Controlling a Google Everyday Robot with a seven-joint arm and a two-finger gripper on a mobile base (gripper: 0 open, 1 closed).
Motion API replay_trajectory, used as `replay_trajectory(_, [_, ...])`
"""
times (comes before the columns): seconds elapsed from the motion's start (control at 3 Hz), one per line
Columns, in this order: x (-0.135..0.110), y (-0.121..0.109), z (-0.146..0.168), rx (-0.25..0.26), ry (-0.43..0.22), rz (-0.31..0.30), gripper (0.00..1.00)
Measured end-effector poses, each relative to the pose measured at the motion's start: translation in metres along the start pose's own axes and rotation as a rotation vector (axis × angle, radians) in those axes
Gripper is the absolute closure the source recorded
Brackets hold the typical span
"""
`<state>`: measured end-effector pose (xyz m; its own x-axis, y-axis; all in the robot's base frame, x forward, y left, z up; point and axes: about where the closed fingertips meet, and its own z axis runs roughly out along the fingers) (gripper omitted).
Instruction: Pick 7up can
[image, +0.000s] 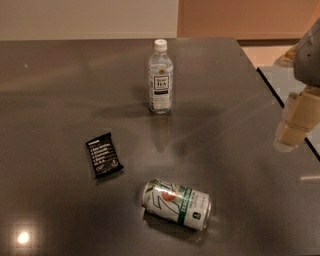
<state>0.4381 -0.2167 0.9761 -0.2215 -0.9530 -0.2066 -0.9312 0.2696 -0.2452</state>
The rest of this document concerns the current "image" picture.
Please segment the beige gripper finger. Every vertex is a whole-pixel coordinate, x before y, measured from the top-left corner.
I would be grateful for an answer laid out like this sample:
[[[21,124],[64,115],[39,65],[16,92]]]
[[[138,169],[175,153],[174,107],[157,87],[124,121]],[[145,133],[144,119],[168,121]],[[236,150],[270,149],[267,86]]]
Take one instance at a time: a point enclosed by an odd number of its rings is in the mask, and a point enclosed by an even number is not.
[[[320,88],[306,86],[300,93],[291,92],[285,102],[274,148],[283,153],[291,152],[320,123]]]

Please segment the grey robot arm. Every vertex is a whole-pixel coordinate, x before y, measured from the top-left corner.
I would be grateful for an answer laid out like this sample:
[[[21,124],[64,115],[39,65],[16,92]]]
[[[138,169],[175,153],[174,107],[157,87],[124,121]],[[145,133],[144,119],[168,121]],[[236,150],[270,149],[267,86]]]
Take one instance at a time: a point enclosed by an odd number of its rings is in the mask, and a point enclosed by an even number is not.
[[[273,146],[285,153],[294,150],[320,123],[320,18],[299,41],[293,71],[305,88],[289,94],[275,133]]]

